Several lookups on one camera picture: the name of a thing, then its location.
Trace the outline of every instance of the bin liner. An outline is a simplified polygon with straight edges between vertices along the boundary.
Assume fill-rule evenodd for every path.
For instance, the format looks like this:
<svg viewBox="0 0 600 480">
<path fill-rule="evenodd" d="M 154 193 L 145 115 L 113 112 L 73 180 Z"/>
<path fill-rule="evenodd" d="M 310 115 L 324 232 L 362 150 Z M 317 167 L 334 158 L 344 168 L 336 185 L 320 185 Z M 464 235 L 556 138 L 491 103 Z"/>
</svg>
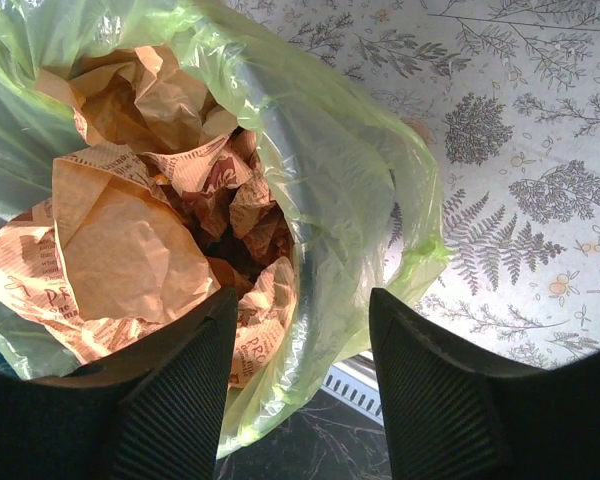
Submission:
<svg viewBox="0 0 600 480">
<path fill-rule="evenodd" d="M 40 68 L 167 45 L 183 70 L 257 133 L 265 178 L 295 242 L 298 306 L 271 362 L 229 391 L 218 457 L 304 405 L 329 366 L 369 347 L 371 288 L 417 300 L 447 262 L 436 162 L 423 141 L 348 79 L 217 0 L 0 0 L 0 225 L 51 193 L 54 157 L 84 148 L 68 107 L 34 91 Z M 401 265 L 383 280 L 394 203 Z M 0 305 L 0 352 L 21 378 L 75 358 Z"/>
</svg>

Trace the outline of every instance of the translucent green trash bag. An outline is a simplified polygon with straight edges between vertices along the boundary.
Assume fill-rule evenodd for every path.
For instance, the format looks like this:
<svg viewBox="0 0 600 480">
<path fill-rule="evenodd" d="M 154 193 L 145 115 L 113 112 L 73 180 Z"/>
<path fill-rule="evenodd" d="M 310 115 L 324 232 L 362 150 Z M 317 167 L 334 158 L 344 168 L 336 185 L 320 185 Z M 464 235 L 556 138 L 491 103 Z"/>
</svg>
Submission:
<svg viewBox="0 0 600 480">
<path fill-rule="evenodd" d="M 369 348 L 394 201 L 405 249 L 389 290 L 419 298 L 446 264 L 431 154 L 411 129 L 318 60 L 217 0 L 0 0 L 0 224 L 50 196 L 52 159 L 84 147 L 72 111 L 32 90 L 40 67 L 168 44 L 182 68 L 258 135 L 290 226 L 298 306 L 277 354 L 229 396 L 218 456 L 271 431 L 329 366 Z M 23 378 L 75 366 L 43 328 L 0 305 L 0 351 Z"/>
</svg>

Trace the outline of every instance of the metal strip with slots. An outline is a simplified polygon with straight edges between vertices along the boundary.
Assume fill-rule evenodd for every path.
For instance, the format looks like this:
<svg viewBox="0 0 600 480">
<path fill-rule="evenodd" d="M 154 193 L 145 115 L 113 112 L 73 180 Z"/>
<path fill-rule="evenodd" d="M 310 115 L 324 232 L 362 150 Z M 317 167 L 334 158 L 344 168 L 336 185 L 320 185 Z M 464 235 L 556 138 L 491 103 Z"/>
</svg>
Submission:
<svg viewBox="0 0 600 480">
<path fill-rule="evenodd" d="M 332 365 L 322 390 L 384 426 L 371 352 Z"/>
</svg>

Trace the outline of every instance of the floral pattern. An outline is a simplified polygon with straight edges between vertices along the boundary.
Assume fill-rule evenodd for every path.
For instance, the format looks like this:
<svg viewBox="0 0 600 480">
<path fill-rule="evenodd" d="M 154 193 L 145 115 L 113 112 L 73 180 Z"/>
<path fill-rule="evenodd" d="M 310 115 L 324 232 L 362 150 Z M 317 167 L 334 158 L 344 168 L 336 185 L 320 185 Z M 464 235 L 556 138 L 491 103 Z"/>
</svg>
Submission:
<svg viewBox="0 0 600 480">
<path fill-rule="evenodd" d="M 449 268 L 416 307 L 554 368 L 600 349 L 600 0 L 225 0 L 430 146 Z M 391 214 L 386 277 L 403 218 Z"/>
</svg>

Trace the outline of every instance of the black marble surface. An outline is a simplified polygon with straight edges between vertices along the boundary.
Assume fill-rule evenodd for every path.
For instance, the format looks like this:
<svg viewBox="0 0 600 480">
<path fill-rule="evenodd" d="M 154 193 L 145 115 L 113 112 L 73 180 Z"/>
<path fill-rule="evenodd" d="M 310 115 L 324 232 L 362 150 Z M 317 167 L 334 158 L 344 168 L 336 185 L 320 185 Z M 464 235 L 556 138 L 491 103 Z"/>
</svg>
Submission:
<svg viewBox="0 0 600 480">
<path fill-rule="evenodd" d="M 255 444 L 216 464 L 217 480 L 390 480 L 381 425 L 319 391 Z"/>
</svg>

